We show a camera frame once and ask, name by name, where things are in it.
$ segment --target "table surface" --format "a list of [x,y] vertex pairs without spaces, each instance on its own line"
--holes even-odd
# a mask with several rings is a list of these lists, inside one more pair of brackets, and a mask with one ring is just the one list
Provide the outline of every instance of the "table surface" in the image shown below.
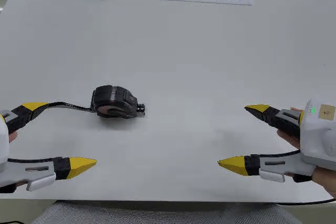
[[236,155],[292,151],[247,104],[302,108],[334,88],[333,0],[254,6],[161,0],[8,0],[0,14],[1,107],[89,105],[104,84],[128,88],[147,113],[132,120],[54,109],[11,144],[14,158],[98,159],[80,176],[2,198],[311,201],[313,182],[241,177]]

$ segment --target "human hand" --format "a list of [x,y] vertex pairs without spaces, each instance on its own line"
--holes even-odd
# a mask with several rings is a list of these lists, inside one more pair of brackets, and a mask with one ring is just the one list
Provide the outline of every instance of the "human hand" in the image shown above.
[[13,132],[9,135],[9,142],[13,141],[17,137],[17,132]]
[[[295,148],[300,148],[300,140],[296,137],[290,136],[287,133],[278,130],[278,135],[285,139],[288,143],[290,143]],[[323,186],[324,189],[333,197],[336,198],[336,172],[333,170],[324,169],[321,167],[316,167],[313,175],[312,180]]]

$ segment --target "yellow fingertip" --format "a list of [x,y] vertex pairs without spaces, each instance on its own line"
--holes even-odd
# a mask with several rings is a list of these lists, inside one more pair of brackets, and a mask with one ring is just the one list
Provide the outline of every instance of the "yellow fingertip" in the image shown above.
[[263,113],[265,110],[269,108],[269,105],[266,104],[247,105],[245,106],[245,108],[254,109]]
[[77,175],[85,172],[87,169],[90,169],[97,163],[95,159],[89,159],[84,157],[71,157],[70,158],[70,172],[67,179],[76,177]]
[[301,114],[300,114],[300,122],[299,122],[299,126],[301,127],[301,123],[303,121],[303,116],[304,116],[304,111],[301,111]]
[[230,157],[227,159],[223,159],[223,160],[218,161],[218,164],[221,167],[228,169],[234,173],[237,173],[243,176],[248,176],[246,168],[245,168],[244,156]]
[[22,104],[23,107],[26,107],[27,109],[34,111],[37,108],[44,106],[48,104],[47,102],[26,102],[24,104]]

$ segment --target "black device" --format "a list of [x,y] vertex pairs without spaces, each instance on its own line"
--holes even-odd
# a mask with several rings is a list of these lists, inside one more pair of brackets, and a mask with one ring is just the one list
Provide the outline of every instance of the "black device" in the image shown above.
[[145,105],[123,87],[106,85],[94,90],[91,109],[104,118],[134,118],[145,113]]

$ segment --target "label sticker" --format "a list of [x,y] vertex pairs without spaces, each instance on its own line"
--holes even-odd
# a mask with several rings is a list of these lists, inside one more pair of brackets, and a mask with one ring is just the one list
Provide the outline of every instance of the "label sticker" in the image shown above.
[[335,116],[335,106],[322,104],[319,112],[319,118],[333,121]]

